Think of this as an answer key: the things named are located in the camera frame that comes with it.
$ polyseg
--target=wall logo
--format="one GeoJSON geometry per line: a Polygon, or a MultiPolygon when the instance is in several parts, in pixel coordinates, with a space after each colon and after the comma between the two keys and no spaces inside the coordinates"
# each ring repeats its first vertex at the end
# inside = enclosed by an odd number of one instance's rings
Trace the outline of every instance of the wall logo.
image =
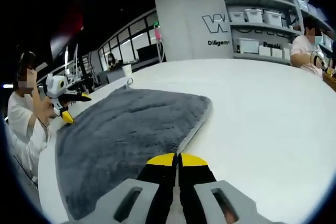
{"type": "Polygon", "coordinates": [[[222,46],[222,45],[229,45],[230,41],[217,41],[217,40],[208,40],[209,46],[222,46]]]}
{"type": "Polygon", "coordinates": [[[214,14],[212,16],[202,16],[202,19],[211,34],[218,34],[219,31],[227,33],[227,25],[225,24],[225,15],[214,14]]]}
{"type": "Polygon", "coordinates": [[[281,49],[281,46],[280,46],[279,44],[270,44],[270,43],[264,42],[263,46],[264,46],[264,47],[270,47],[270,48],[281,49]]]}

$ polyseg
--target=window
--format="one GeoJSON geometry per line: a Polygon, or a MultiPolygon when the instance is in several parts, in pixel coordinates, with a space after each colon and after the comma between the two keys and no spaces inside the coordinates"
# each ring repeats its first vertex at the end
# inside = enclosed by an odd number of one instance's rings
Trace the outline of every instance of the window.
{"type": "Polygon", "coordinates": [[[109,44],[108,44],[108,43],[106,43],[106,44],[104,45],[104,53],[105,53],[105,58],[106,58],[106,60],[107,60],[107,56],[108,56],[109,53],[110,53],[110,47],[109,47],[109,44]]]}
{"type": "Polygon", "coordinates": [[[111,48],[115,47],[118,44],[117,37],[115,36],[113,39],[110,40],[111,48]]]}
{"type": "Polygon", "coordinates": [[[137,49],[149,46],[147,33],[143,33],[143,34],[135,36],[132,39],[132,42],[133,42],[133,48],[134,48],[135,58],[139,59],[137,49]]]}
{"type": "Polygon", "coordinates": [[[129,39],[120,45],[120,50],[124,62],[134,61],[131,41],[129,39]]]}
{"type": "Polygon", "coordinates": [[[134,34],[140,32],[141,30],[143,30],[145,28],[146,28],[145,20],[142,19],[142,20],[140,20],[140,21],[138,21],[135,24],[130,26],[131,35],[134,35],[134,34]]]}
{"type": "Polygon", "coordinates": [[[100,58],[101,66],[103,67],[103,71],[106,71],[107,65],[106,65],[103,49],[99,50],[99,58],[100,58]]]}
{"type": "Polygon", "coordinates": [[[123,42],[126,39],[128,39],[130,37],[130,34],[128,33],[128,29],[126,28],[124,31],[119,33],[118,37],[119,37],[119,42],[123,42]]]}
{"type": "Polygon", "coordinates": [[[112,53],[113,53],[116,60],[121,60],[119,47],[112,48],[112,53]]]}
{"type": "Polygon", "coordinates": [[[159,21],[159,18],[157,17],[157,13],[154,12],[151,15],[147,16],[147,23],[149,27],[153,27],[155,22],[159,21]]]}
{"type": "Polygon", "coordinates": [[[149,37],[151,37],[151,45],[156,44],[156,37],[154,29],[149,31],[149,37]]]}

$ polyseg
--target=white table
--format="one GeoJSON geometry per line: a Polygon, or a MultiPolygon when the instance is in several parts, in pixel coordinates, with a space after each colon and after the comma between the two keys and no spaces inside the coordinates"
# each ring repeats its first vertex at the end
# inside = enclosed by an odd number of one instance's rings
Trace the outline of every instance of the white table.
{"type": "MultiPolygon", "coordinates": [[[[275,63],[190,60],[161,63],[133,74],[133,88],[209,97],[213,111],[185,152],[205,159],[257,203],[272,221],[303,223],[326,195],[336,174],[336,93],[316,76],[275,63]]],[[[125,78],[70,108],[76,116],[121,87],[125,78]]],[[[52,126],[59,128],[61,119],[52,126]]],[[[56,181],[55,139],[41,153],[41,206],[52,222],[66,221],[56,181]]]]}

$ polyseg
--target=ceiling light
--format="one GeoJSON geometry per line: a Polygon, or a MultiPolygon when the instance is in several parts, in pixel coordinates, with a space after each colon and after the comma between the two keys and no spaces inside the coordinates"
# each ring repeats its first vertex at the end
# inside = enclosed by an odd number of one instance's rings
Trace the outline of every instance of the ceiling light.
{"type": "Polygon", "coordinates": [[[45,62],[43,62],[41,65],[38,65],[35,70],[36,70],[36,72],[38,72],[38,71],[41,71],[42,69],[46,68],[47,66],[48,65],[45,62]]]}
{"type": "Polygon", "coordinates": [[[69,55],[69,52],[68,52],[68,48],[67,48],[67,50],[65,51],[65,55],[64,55],[65,67],[67,67],[67,64],[68,64],[68,55],[69,55]]]}
{"type": "Polygon", "coordinates": [[[125,45],[125,44],[127,44],[128,42],[130,42],[130,40],[128,39],[128,40],[126,40],[123,44],[121,44],[122,46],[123,45],[125,45]]]}
{"type": "Polygon", "coordinates": [[[12,89],[13,88],[13,84],[3,84],[2,87],[4,89],[12,89]]]}
{"type": "Polygon", "coordinates": [[[133,39],[139,38],[141,35],[144,35],[144,34],[139,34],[139,35],[135,36],[133,39]]]}

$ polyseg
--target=fluffy gray cloth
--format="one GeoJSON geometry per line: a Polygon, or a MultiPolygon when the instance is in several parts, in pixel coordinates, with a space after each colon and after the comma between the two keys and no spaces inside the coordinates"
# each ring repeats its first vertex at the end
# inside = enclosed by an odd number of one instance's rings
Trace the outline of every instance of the fluffy gray cloth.
{"type": "Polygon", "coordinates": [[[85,217],[101,196],[136,179],[149,159],[184,148],[210,105],[198,95],[122,87],[82,112],[57,139],[58,184],[68,213],[85,217]]]}

